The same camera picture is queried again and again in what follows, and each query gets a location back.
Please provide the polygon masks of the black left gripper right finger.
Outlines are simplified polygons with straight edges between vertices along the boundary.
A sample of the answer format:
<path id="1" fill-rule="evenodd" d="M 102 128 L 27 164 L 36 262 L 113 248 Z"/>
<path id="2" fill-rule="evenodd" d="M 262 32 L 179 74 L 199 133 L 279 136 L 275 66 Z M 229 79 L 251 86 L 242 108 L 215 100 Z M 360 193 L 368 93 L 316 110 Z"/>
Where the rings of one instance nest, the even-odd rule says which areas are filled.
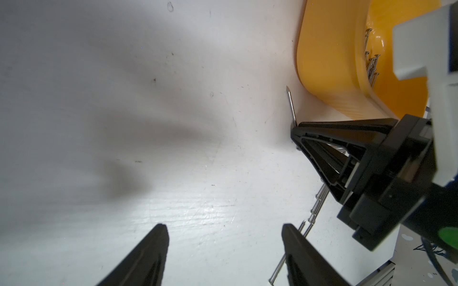
<path id="1" fill-rule="evenodd" d="M 286 254 L 287 278 L 291 286 L 348 285 L 292 224 L 284 224 L 281 235 Z"/>

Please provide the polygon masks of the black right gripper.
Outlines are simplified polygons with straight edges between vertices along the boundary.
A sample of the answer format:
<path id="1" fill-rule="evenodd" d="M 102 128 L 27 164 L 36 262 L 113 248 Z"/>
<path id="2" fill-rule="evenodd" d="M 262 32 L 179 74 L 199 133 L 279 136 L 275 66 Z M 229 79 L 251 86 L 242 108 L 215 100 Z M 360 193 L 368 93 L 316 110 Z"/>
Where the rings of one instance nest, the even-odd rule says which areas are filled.
<path id="1" fill-rule="evenodd" d="M 338 218 L 369 250 L 422 204 L 431 187 L 435 158 L 428 119 L 302 122 L 291 130 L 291 139 L 341 202 Z M 327 144 L 331 141 L 365 143 L 362 158 Z"/>

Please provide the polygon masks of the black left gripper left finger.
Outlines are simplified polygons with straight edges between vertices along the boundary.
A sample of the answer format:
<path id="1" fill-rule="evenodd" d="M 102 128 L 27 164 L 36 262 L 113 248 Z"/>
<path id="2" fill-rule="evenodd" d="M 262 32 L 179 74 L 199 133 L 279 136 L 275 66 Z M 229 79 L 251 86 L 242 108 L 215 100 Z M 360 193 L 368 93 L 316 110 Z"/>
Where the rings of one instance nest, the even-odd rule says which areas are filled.
<path id="1" fill-rule="evenodd" d="M 99 286 L 159 286 L 162 283 L 169 234 L 157 224 Z"/>

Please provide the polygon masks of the steel nail pile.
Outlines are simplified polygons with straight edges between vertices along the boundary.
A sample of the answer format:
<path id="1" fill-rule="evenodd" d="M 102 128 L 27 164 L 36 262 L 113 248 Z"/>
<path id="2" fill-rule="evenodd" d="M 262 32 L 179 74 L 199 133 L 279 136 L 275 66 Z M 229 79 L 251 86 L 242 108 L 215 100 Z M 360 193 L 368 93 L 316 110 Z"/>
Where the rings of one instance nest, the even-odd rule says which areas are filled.
<path id="1" fill-rule="evenodd" d="M 286 94 L 288 96 L 288 99 L 289 99 L 289 105 L 290 105 L 290 109 L 291 109 L 291 114 L 292 114 L 292 121 L 293 121 L 293 127 L 297 127 L 298 126 L 298 122 L 297 122 L 297 117 L 296 117 L 296 114 L 295 114 L 295 108 L 294 108 L 294 104 L 293 104 L 293 99 L 292 99 L 292 94 L 291 94 L 291 90 L 289 87 L 286 87 Z M 324 201 L 327 199 L 327 196 L 329 194 L 329 189 L 323 184 L 322 187 L 320 188 L 320 190 L 318 191 L 318 193 L 316 194 L 315 196 L 315 204 L 314 206 L 312 207 L 312 209 L 310 210 L 310 216 L 308 219 L 306 220 L 303 220 L 302 223 L 300 224 L 299 228 L 298 228 L 298 231 L 303 235 L 303 237 L 307 237 L 307 235 L 310 233 L 310 231 L 312 230 L 313 226 L 315 225 L 316 223 L 316 219 L 318 217 L 318 214 L 320 213 L 323 205 L 324 205 Z M 271 286 L 274 286 L 275 285 L 275 282 L 281 272 L 281 269 L 283 268 L 284 264 L 286 262 L 286 253 L 282 256 L 280 262 L 278 263 L 278 265 L 276 266 L 275 270 L 273 271 L 272 275 L 270 276 L 270 278 L 268 279 L 268 282 Z"/>

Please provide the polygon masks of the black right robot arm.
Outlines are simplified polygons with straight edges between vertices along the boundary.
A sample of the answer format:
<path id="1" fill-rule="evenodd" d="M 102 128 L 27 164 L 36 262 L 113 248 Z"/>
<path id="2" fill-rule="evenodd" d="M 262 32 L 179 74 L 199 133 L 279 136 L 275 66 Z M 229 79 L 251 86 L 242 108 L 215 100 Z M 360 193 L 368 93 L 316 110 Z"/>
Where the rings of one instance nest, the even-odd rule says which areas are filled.
<path id="1" fill-rule="evenodd" d="M 335 200 L 354 239 L 374 250 L 402 224 L 458 260 L 458 184 L 434 183 L 432 123 L 401 120 L 302 122 L 291 139 Z"/>

